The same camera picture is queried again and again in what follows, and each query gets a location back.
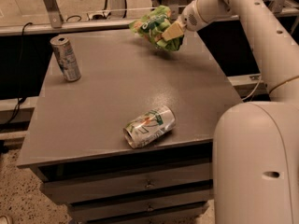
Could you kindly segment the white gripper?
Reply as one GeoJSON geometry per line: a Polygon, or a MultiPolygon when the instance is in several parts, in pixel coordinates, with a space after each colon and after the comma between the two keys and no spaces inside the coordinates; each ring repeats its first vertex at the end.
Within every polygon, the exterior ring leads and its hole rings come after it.
{"type": "Polygon", "coordinates": [[[196,0],[193,0],[183,9],[181,21],[175,21],[162,33],[162,38],[165,41],[183,36],[185,30],[199,31],[207,26],[207,23],[199,13],[196,0]]]}

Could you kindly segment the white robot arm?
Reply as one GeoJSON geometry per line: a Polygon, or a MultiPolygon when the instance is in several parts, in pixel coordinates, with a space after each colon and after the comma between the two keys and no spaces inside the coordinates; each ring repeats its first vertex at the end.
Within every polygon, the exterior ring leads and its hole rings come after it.
{"type": "Polygon", "coordinates": [[[299,46],[263,0],[193,0],[170,37],[236,15],[269,94],[228,109],[213,137],[215,224],[299,224],[299,46]]]}

